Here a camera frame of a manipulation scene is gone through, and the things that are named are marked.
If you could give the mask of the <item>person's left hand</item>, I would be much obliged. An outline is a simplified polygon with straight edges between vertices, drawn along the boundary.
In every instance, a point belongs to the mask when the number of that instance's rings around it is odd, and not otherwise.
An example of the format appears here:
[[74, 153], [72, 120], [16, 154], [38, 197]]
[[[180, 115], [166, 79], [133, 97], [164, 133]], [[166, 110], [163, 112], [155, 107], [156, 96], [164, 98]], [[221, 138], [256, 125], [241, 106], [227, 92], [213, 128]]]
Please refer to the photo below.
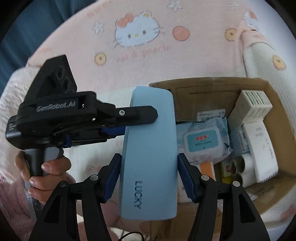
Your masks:
[[29, 195], [41, 202], [41, 204], [47, 202], [59, 182], [67, 180], [67, 171], [71, 168], [70, 160], [63, 156], [60, 159], [48, 161], [41, 166], [42, 170], [47, 173], [47, 176], [31, 176], [23, 151], [18, 152], [15, 158], [15, 165], [22, 179], [30, 183]]

